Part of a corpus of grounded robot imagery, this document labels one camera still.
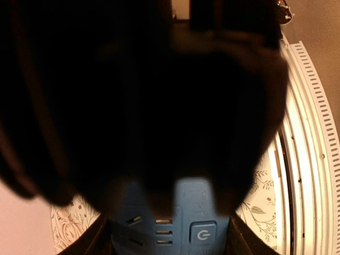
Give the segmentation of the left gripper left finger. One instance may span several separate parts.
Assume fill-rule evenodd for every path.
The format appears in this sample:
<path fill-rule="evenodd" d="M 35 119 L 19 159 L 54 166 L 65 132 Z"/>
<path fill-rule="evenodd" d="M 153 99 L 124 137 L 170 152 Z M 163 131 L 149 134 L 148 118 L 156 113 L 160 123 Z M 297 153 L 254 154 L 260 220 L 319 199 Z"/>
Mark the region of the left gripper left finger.
<path fill-rule="evenodd" d="M 100 215 L 95 222 L 61 255 L 112 255 L 111 226 L 105 215 Z"/>

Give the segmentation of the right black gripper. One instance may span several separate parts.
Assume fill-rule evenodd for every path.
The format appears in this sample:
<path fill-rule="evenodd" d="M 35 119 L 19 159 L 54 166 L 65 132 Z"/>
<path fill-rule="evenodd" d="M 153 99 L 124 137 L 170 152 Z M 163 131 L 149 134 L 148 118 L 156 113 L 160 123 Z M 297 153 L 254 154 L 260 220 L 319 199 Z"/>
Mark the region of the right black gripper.
<path fill-rule="evenodd" d="M 247 196 L 285 111 L 275 1 L 1 1 L 1 180 L 113 214 L 140 181 L 156 215 L 205 177 L 218 214 Z"/>

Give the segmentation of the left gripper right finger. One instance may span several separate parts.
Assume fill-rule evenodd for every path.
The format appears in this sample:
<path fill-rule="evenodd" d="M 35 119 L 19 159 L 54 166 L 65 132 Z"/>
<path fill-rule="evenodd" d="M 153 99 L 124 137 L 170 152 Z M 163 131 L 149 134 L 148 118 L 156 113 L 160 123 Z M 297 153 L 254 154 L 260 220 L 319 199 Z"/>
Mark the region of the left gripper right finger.
<path fill-rule="evenodd" d="M 236 212 L 233 212 L 229 218 L 225 254 L 279 255 L 279 253 L 262 241 Z"/>

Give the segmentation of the blue cube socket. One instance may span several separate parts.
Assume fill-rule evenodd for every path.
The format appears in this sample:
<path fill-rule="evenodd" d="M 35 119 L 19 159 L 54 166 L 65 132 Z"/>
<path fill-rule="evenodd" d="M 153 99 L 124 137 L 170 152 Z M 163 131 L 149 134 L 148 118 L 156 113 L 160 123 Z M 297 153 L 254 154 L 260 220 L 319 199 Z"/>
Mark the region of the blue cube socket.
<path fill-rule="evenodd" d="M 171 217 L 156 217 L 142 185 L 130 182 L 109 221 L 116 254 L 224 254 L 230 219 L 217 215 L 210 182 L 178 180 L 173 202 Z"/>

